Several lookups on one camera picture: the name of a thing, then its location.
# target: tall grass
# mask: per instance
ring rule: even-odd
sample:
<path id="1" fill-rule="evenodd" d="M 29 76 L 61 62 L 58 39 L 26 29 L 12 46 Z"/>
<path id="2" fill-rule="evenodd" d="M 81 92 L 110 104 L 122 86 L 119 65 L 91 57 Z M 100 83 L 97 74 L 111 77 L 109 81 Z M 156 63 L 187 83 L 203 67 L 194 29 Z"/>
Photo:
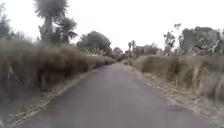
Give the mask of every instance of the tall grass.
<path id="1" fill-rule="evenodd" d="M 114 60 L 87 56 L 72 45 L 0 41 L 0 101 L 48 91 L 67 77 Z"/>
<path id="2" fill-rule="evenodd" d="M 134 65 L 142 72 L 192 88 L 197 95 L 224 101 L 223 56 L 141 56 Z"/>

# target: tree trunk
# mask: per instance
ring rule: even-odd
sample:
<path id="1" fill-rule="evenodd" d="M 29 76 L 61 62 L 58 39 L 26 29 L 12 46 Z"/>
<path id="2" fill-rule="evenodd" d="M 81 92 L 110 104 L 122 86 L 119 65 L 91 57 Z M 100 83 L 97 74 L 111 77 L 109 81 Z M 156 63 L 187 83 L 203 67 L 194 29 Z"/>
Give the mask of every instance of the tree trunk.
<path id="1" fill-rule="evenodd" d="M 46 18 L 44 25 L 40 27 L 42 42 L 51 43 L 51 36 L 53 34 L 52 18 Z"/>

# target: roadside weeds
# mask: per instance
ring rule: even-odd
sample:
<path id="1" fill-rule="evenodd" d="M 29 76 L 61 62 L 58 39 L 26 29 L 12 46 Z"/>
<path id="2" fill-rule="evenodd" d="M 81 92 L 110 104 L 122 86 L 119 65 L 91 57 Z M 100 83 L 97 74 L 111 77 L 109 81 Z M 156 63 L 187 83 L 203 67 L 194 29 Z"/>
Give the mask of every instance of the roadside weeds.
<path id="1" fill-rule="evenodd" d="M 121 67 L 122 69 L 134 74 L 137 79 L 146 82 L 147 85 L 159 89 L 162 96 L 170 102 L 169 105 L 184 107 L 207 120 L 209 123 L 214 124 L 215 127 L 224 127 L 224 107 L 222 103 L 214 102 L 204 97 L 198 97 L 191 89 L 175 86 L 174 84 L 160 79 L 150 73 L 141 73 L 134 67 L 128 65 L 121 65 Z"/>
<path id="2" fill-rule="evenodd" d="M 96 70 L 97 69 L 89 71 L 87 73 L 81 73 L 67 79 L 65 82 L 62 82 L 52 88 L 51 91 L 43 93 L 43 96 L 41 98 L 37 97 L 34 103 L 28 105 L 25 108 L 22 108 L 18 111 L 18 113 L 9 114 L 9 126 L 14 127 L 16 125 L 19 125 L 30 117 L 38 114 L 40 111 L 44 110 L 53 99 L 64 94 L 72 87 L 76 87 L 78 83 L 80 83 L 82 80 L 86 79 L 88 76 L 96 72 Z"/>

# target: white sky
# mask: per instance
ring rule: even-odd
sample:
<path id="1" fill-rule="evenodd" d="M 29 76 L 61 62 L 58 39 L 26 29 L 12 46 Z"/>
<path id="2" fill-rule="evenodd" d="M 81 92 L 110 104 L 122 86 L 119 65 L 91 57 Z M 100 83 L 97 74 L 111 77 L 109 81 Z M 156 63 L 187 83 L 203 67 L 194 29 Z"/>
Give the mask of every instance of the white sky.
<path id="1" fill-rule="evenodd" d="M 155 42 L 162 47 L 163 34 L 175 23 L 182 28 L 224 28 L 223 0 L 69 0 L 68 16 L 78 23 L 76 32 L 96 30 L 106 35 L 112 47 L 128 49 Z M 43 21 L 34 13 L 33 0 L 3 0 L 13 29 L 36 38 Z"/>

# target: road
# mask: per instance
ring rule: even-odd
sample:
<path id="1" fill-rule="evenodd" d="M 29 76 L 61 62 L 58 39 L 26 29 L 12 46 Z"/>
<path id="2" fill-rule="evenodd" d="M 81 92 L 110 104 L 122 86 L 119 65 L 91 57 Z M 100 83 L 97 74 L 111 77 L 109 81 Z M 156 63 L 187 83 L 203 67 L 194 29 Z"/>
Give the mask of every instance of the road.
<path id="1" fill-rule="evenodd" d="M 17 128 L 211 128 L 119 65 L 105 66 Z"/>

